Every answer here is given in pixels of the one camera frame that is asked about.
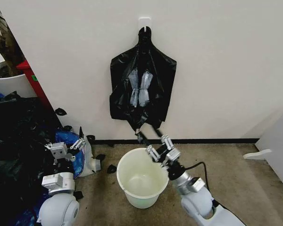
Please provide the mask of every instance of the trash bag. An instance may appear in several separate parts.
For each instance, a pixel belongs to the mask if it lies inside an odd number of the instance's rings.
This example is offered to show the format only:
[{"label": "trash bag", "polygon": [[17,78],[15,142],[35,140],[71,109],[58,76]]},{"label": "trash bag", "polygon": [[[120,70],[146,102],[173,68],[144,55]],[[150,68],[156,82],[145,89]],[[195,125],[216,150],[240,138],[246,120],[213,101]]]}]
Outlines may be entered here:
[{"label": "trash bag", "polygon": [[176,61],[153,45],[149,27],[138,35],[135,47],[111,60],[110,114],[127,120],[133,130],[145,122],[159,128],[166,120]]},{"label": "trash bag", "polygon": [[0,225],[14,225],[42,196],[42,177],[54,161],[44,147],[55,141],[53,124],[36,97],[13,92],[0,98]]}]

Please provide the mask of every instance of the black cable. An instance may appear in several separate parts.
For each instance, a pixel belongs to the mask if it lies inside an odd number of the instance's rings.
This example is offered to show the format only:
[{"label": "black cable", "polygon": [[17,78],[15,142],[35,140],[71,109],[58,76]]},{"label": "black cable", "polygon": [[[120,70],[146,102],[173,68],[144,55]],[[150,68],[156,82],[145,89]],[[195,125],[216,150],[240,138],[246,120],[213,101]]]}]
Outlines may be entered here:
[{"label": "black cable", "polygon": [[204,166],[204,175],[205,175],[205,178],[206,178],[206,184],[207,184],[207,189],[209,190],[209,186],[208,186],[208,172],[207,172],[207,166],[204,162],[200,161],[198,162],[197,164],[193,165],[193,166],[190,166],[190,167],[187,167],[187,168],[184,168],[185,170],[190,170],[190,169],[193,169],[197,166],[199,166],[200,164],[203,164]]}]

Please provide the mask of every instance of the white bucket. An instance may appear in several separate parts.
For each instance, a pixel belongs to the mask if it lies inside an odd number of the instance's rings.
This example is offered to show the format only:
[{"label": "white bucket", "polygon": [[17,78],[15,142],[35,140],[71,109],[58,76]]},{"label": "white bucket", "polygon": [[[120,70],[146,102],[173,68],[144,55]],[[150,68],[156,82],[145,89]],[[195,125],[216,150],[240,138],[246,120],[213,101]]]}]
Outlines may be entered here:
[{"label": "white bucket", "polygon": [[117,181],[128,201],[137,208],[145,209],[156,202],[169,178],[167,171],[148,156],[146,148],[136,148],[119,161]]}]

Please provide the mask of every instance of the beige carpet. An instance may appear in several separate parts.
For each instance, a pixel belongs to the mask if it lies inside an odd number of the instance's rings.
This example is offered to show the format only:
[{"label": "beige carpet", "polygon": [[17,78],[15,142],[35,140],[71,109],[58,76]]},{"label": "beige carpet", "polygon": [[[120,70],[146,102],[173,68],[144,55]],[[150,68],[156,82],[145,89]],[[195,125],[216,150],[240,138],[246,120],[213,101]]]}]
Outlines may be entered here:
[{"label": "beige carpet", "polygon": [[[140,145],[95,145],[94,155],[105,154],[103,169],[78,178],[83,192],[76,226],[195,226],[180,205],[180,196],[169,182],[157,202],[145,210],[129,204],[118,185],[116,173],[107,174],[110,164]],[[242,155],[257,151],[251,144],[176,145],[180,163],[189,167],[204,161],[213,197],[234,212],[248,226],[283,226],[283,184],[265,161],[244,160]],[[203,167],[189,171],[204,179]]]}]

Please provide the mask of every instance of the white wall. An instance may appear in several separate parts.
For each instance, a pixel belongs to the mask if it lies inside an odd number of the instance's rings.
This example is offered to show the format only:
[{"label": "white wall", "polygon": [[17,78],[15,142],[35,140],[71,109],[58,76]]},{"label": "white wall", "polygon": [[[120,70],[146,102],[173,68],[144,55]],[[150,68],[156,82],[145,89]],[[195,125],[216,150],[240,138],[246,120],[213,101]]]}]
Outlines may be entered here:
[{"label": "white wall", "polygon": [[130,139],[109,114],[110,60],[152,17],[153,43],[177,61],[172,138],[260,137],[283,112],[283,0],[0,0],[0,9],[65,125]]}]

